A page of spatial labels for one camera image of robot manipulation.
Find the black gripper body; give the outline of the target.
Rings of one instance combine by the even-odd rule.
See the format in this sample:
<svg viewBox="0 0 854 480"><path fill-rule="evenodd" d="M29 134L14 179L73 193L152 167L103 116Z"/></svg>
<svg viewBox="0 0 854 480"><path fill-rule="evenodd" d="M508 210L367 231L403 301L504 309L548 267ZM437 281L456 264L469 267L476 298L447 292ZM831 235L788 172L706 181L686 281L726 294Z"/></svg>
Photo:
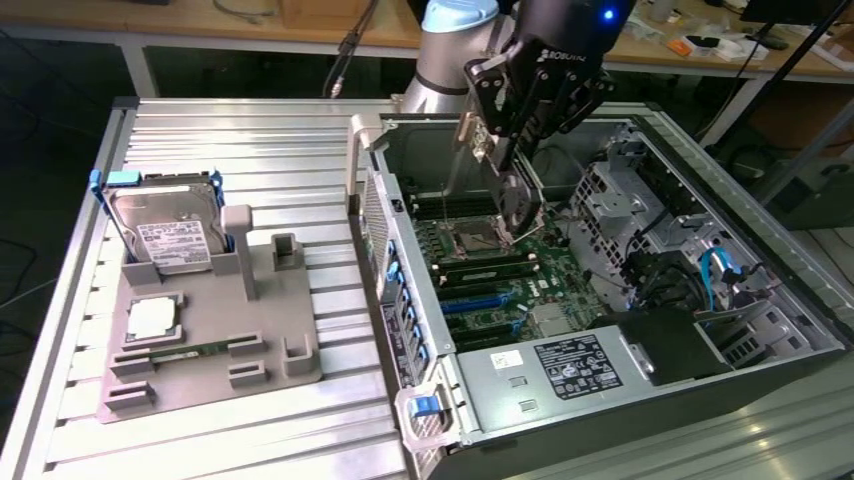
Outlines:
<svg viewBox="0 0 854 480"><path fill-rule="evenodd" d="M508 73L591 75L615 46L635 5L624 0L520 2L508 44Z"/></svg>

